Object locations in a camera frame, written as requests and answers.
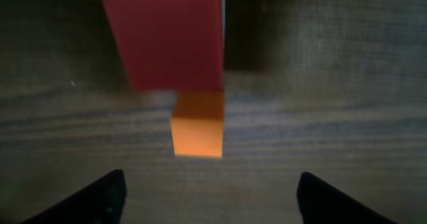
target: orange block top face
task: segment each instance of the orange block top face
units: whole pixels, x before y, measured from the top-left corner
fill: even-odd
[[[171,129],[175,155],[221,158],[224,92],[180,93]]]

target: block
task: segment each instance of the block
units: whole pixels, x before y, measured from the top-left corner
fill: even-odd
[[[221,0],[103,0],[137,91],[222,88]]]
[[[179,93],[171,130],[175,155],[222,158],[224,92]]]

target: orange block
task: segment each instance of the orange block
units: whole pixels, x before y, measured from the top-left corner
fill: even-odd
[[[222,157],[224,92],[183,92],[171,118],[175,155]]]

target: red block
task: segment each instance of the red block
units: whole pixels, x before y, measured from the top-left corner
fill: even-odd
[[[221,0],[103,0],[137,91],[222,88]]]

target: black object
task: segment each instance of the black object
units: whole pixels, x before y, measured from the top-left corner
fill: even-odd
[[[304,224],[396,224],[311,173],[302,173],[297,196]]]
[[[125,198],[125,176],[115,170],[23,224],[118,224]]]

